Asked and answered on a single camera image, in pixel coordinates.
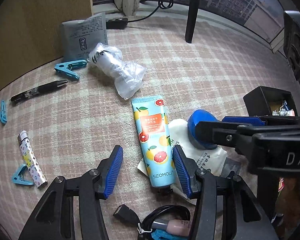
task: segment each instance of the orange label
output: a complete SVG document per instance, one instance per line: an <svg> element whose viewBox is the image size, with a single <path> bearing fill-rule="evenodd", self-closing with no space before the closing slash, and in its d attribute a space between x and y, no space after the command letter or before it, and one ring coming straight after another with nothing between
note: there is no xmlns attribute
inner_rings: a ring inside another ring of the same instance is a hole
<svg viewBox="0 0 300 240"><path fill-rule="evenodd" d="M140 116L140 120L143 133L150 134L164 132L161 114Z"/></svg>

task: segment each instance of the light blue tube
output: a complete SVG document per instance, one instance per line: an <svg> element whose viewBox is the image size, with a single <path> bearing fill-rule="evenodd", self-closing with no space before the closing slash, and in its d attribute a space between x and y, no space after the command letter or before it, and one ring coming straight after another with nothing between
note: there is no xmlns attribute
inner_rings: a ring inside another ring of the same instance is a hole
<svg viewBox="0 0 300 240"><path fill-rule="evenodd" d="M151 185L168 187L174 183L175 175L162 96L134 98L131 103Z"/></svg>

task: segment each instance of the lighter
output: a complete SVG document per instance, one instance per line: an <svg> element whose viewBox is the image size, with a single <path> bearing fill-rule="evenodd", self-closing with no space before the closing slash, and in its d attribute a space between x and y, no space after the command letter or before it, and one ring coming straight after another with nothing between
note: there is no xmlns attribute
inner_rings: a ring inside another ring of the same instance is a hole
<svg viewBox="0 0 300 240"><path fill-rule="evenodd" d="M18 135L18 142L22 157L26 162L30 175L34 180L34 184L37 188L44 187L48 182L45 176L42 174L42 170L39 167L36 157L34 156L34 152L30 145L30 141L26 131L22 131Z"/></svg>

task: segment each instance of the pen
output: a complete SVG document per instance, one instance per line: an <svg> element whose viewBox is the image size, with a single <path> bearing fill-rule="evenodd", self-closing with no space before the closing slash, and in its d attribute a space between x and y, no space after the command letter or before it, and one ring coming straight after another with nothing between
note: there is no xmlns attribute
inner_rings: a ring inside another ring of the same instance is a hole
<svg viewBox="0 0 300 240"><path fill-rule="evenodd" d="M44 85L32 88L28 91L22 92L20 94L17 94L16 96L13 96L10 99L10 101L13 102L13 103L16 103L16 102L19 102L21 100L25 100L25 99L29 98L30 96L49 93L49 92L57 90L59 87L62 87L67 83L68 83L67 80L53 81L53 82L50 82L48 84L44 84Z"/></svg>

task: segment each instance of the wooden panel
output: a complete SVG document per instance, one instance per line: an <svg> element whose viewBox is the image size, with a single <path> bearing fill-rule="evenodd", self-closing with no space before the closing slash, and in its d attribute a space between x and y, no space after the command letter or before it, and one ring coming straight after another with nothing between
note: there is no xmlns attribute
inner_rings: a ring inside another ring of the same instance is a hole
<svg viewBox="0 0 300 240"><path fill-rule="evenodd" d="M0 6L0 89L62 56L61 22L90 16L90 0L4 0Z"/></svg>

